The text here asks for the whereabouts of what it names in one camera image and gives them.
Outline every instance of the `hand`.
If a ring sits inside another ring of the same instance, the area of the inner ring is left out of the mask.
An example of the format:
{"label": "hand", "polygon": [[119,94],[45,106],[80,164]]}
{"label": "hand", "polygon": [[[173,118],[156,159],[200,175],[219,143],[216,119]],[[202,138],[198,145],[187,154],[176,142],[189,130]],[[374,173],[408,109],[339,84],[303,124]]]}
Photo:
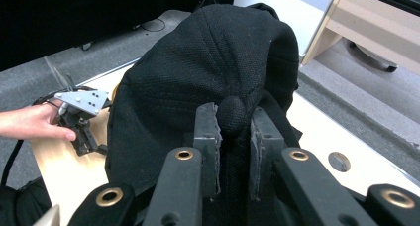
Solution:
{"label": "hand", "polygon": [[45,103],[0,113],[0,136],[14,139],[58,138],[73,141],[76,134],[53,124],[56,106]]}

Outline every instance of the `metal hole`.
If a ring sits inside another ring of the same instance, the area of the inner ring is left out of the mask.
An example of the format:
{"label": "metal hole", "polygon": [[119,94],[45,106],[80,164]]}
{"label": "metal hole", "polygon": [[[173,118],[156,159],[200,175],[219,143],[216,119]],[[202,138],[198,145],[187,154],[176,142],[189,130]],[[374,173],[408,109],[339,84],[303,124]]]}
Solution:
{"label": "metal hole", "polygon": [[340,214],[339,215],[339,221],[342,225],[346,225],[346,226],[358,226],[358,221],[347,214]]}
{"label": "metal hole", "polygon": [[400,208],[414,208],[414,200],[407,195],[392,189],[385,189],[381,193],[382,197],[389,203],[398,206]]}
{"label": "metal hole", "polygon": [[193,155],[194,154],[191,151],[187,151],[187,150],[182,150],[176,153],[176,157],[179,160],[189,160],[192,158]]}
{"label": "metal hole", "polygon": [[290,152],[290,156],[299,161],[306,161],[309,159],[309,156],[302,151],[292,151]]}
{"label": "metal hole", "polygon": [[123,190],[121,188],[107,188],[96,196],[96,204],[101,207],[112,206],[123,198]]}
{"label": "metal hole", "polygon": [[349,159],[342,153],[334,152],[328,156],[331,167],[340,172],[349,171],[351,164]]}
{"label": "metal hole", "polygon": [[161,225],[176,226],[178,225],[179,217],[174,213],[167,213],[161,218]]}

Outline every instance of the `floor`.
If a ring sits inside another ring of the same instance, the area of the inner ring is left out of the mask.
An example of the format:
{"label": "floor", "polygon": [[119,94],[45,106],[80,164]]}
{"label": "floor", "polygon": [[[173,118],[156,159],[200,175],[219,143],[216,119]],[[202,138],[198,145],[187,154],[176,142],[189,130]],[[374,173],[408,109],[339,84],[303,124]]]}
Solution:
{"label": "floor", "polygon": [[[80,83],[141,57],[189,14],[167,11],[136,30],[69,49],[0,72],[0,111],[30,105],[63,88],[58,72]],[[420,76],[394,73],[342,39],[300,67],[297,92],[355,136],[420,180]],[[15,140],[0,138],[0,172]],[[40,176],[28,142],[12,167],[8,185],[18,188]]]}

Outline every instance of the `cap button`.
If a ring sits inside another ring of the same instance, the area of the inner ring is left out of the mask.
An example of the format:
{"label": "cap button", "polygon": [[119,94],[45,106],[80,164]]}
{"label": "cap button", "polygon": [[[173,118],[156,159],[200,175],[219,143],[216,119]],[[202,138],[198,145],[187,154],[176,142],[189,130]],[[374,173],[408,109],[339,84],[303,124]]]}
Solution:
{"label": "cap button", "polygon": [[222,133],[235,137],[241,133],[246,123],[246,108],[239,96],[231,95],[222,100],[216,113]]}

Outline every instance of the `black cap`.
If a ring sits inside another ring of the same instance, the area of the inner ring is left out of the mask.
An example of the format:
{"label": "black cap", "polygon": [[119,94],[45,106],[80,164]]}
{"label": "black cap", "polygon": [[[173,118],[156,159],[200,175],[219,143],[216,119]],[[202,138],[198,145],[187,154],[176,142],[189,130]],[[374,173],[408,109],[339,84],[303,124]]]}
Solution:
{"label": "black cap", "polygon": [[166,154],[192,147],[197,107],[214,102],[223,137],[221,194],[204,201],[203,223],[244,223],[252,114],[264,108],[286,144],[298,146],[285,118],[298,63],[292,29],[264,4],[211,5],[192,13],[118,87],[108,123],[110,182],[129,183],[136,192],[156,184]]}

